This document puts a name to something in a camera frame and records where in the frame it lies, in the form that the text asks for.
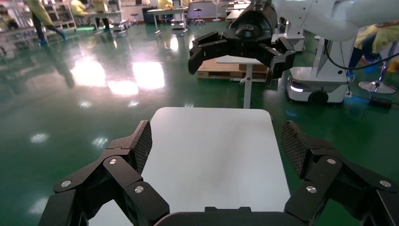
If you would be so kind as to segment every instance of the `person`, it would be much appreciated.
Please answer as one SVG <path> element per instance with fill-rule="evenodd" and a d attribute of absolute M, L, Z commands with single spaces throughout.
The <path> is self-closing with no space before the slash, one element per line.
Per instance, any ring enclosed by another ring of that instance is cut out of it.
<path fill-rule="evenodd" d="M 74 17 L 79 19 L 81 24 L 84 24 L 84 18 L 88 15 L 86 12 L 86 7 L 80 0 L 72 0 L 71 1 L 71 11 Z"/>
<path fill-rule="evenodd" d="M 92 0 L 92 4 L 97 13 L 107 12 L 107 10 L 105 9 L 104 0 Z M 108 19 L 103 18 L 103 23 L 105 26 L 104 32 L 109 32 L 110 31 L 110 22 L 108 21 Z M 97 25 L 97 28 L 100 26 L 100 18 L 98 18 L 98 17 L 96 17 L 96 25 Z"/>
<path fill-rule="evenodd" d="M 4 5 L 0 5 L 0 15 L 3 17 L 6 27 L 2 27 L 3 30 L 18 29 L 18 23 L 16 20 L 8 13 L 7 8 Z"/>
<path fill-rule="evenodd" d="M 31 11 L 33 26 L 36 29 L 40 45 L 48 44 L 41 28 L 41 23 L 43 23 L 47 29 L 59 34 L 63 38 L 63 40 L 66 39 L 65 32 L 60 31 L 56 27 L 54 27 L 50 16 L 48 15 L 47 11 L 44 9 L 43 4 L 41 3 L 41 0 L 27 0 L 27 3 L 29 10 Z"/>
<path fill-rule="evenodd" d="M 399 39 L 399 20 L 369 26 L 356 38 L 349 67 L 356 67 L 362 57 L 368 64 L 381 60 L 378 52 L 397 39 Z M 379 67 L 379 65 L 370 66 L 365 72 L 375 73 Z M 348 77 L 354 78 L 352 70 L 348 71 Z"/>

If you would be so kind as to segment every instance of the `small white table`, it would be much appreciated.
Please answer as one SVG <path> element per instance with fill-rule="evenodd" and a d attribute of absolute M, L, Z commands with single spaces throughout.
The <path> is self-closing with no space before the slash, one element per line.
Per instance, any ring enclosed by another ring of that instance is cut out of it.
<path fill-rule="evenodd" d="M 226 9 L 226 12 L 233 12 L 235 10 L 240 10 L 240 9 L 245 9 L 246 7 L 248 7 L 249 4 L 248 3 L 244 3 L 244 4 L 234 4 L 233 7 L 228 7 Z"/>
<path fill-rule="evenodd" d="M 184 16 L 184 11 L 186 11 L 188 9 L 188 7 L 184 7 L 184 8 L 171 8 L 171 9 L 152 9 L 152 10 L 148 10 L 147 13 L 149 14 L 153 14 L 154 15 L 154 22 L 155 22 L 155 29 L 157 30 L 155 32 L 155 34 L 159 34 L 161 33 L 160 30 L 158 30 L 158 25 L 157 25 L 157 17 L 159 15 L 169 15 L 169 14 L 175 14 L 175 13 L 182 13 L 183 14 L 183 24 L 184 24 L 184 28 L 183 28 L 183 33 L 185 33 L 187 31 L 187 26 L 186 26 L 186 19 Z"/>
<path fill-rule="evenodd" d="M 154 114 L 151 129 L 142 176 L 171 213 L 205 207 L 284 210 L 290 194 L 267 111 L 166 107 Z M 114 201 L 89 223 L 131 225 Z"/>
<path fill-rule="evenodd" d="M 264 82 L 264 79 L 253 79 L 252 78 L 252 67 L 253 65 L 262 65 L 257 59 L 244 58 L 238 56 L 222 56 L 216 59 L 218 64 L 243 64 L 247 65 L 247 73 L 244 79 L 230 79 L 231 81 L 239 81 L 240 84 L 245 83 L 244 89 L 244 108 L 248 109 L 251 106 L 251 92 L 252 82 Z"/>
<path fill-rule="evenodd" d="M 121 21 L 122 19 L 122 10 L 121 11 L 115 11 L 115 12 L 106 12 L 106 13 L 88 13 L 88 16 L 91 17 L 91 22 L 94 23 L 94 26 L 96 27 L 96 33 L 94 35 L 99 35 L 102 34 L 103 31 L 99 32 L 98 31 L 98 27 L 97 27 L 97 23 L 95 18 L 107 18 L 107 17 L 118 17 L 118 20 Z M 119 32 L 118 34 L 122 34 L 125 33 L 126 29 L 121 28 L 121 32 Z"/>
<path fill-rule="evenodd" d="M 234 10 L 227 17 L 226 21 L 235 21 L 244 10 Z"/>

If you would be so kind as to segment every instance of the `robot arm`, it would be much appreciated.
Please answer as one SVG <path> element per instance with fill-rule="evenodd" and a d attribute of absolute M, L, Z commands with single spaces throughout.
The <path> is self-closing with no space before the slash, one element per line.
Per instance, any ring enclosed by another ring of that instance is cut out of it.
<path fill-rule="evenodd" d="M 359 28 L 397 20 L 396 0 L 273 0 L 278 15 L 328 40 L 344 41 Z"/>

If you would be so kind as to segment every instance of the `green floor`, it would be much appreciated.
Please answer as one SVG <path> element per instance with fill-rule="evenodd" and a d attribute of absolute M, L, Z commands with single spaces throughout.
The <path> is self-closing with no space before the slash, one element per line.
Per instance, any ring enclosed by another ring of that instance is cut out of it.
<path fill-rule="evenodd" d="M 193 27 L 182 36 L 170 27 L 140 25 L 126 37 L 92 31 L 69 34 L 67 42 L 51 40 L 47 48 L 1 56 L 0 64 L 0 225 L 37 225 L 53 184 L 100 156 L 113 139 L 130 135 L 139 121 L 150 120 L 161 107 L 241 108 L 244 86 L 222 80 L 197 80 L 187 69 L 193 38 L 226 29 L 225 22 Z M 308 49 L 316 43 L 306 42 Z M 302 53 L 296 65 L 310 66 L 314 54 Z M 358 74 L 353 93 L 374 76 Z M 395 75 L 390 83 L 399 85 Z M 350 160 L 399 182 L 395 137 L 399 111 L 369 107 L 346 99 L 342 106 L 291 103 L 286 79 L 266 89 L 256 83 L 252 108 L 273 116 L 279 140 L 285 120 L 308 134 L 329 140 Z M 397 101 L 398 94 L 387 95 Z M 300 183 L 282 157 L 290 190 Z M 318 225 L 357 225 L 330 202 Z"/>

